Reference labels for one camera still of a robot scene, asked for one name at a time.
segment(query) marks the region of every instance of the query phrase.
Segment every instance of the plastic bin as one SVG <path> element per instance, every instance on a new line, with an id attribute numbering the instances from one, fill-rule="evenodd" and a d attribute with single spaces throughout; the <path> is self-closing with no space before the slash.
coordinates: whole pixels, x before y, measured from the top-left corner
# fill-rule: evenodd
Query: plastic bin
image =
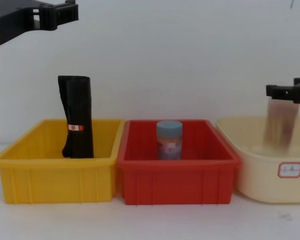
<path id="1" fill-rule="evenodd" d="M 127 205 L 228 204 L 240 158 L 206 120 L 181 120 L 181 160 L 158 160 L 158 120 L 127 121 L 118 156 Z"/>
<path id="2" fill-rule="evenodd" d="M 287 156 L 263 152 L 265 117 L 227 117 L 216 128 L 242 156 L 237 187 L 266 203 L 300 203 L 300 117 Z"/>
<path id="3" fill-rule="evenodd" d="M 63 158 L 65 120 L 45 120 L 0 153 L 8 204 L 108 202 L 115 193 L 115 163 L 123 120 L 93 120 L 96 158 Z"/>

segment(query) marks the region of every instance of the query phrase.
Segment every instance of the yellow plastic bin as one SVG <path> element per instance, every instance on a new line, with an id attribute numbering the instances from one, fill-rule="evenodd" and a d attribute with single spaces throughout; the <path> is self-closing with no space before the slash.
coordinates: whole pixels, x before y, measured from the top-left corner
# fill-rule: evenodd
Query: yellow plastic bin
<path id="1" fill-rule="evenodd" d="M 8 204 L 109 202 L 124 120 L 93 120 L 96 158 L 63 158 L 66 120 L 44 120 L 2 153 L 0 175 Z"/>
<path id="2" fill-rule="evenodd" d="M 216 128 L 242 156 L 238 190 L 266 203 L 300 203 L 300 117 L 287 155 L 263 151 L 265 117 L 227 117 Z"/>

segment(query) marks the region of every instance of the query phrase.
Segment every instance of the white table surface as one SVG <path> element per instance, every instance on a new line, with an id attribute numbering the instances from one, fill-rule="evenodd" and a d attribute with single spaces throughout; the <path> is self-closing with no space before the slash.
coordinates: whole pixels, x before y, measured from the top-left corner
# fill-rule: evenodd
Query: white table surface
<path id="1" fill-rule="evenodd" d="M 300 205 L 235 194 L 229 205 L 8 205 L 0 183 L 0 240 L 300 240 Z"/>

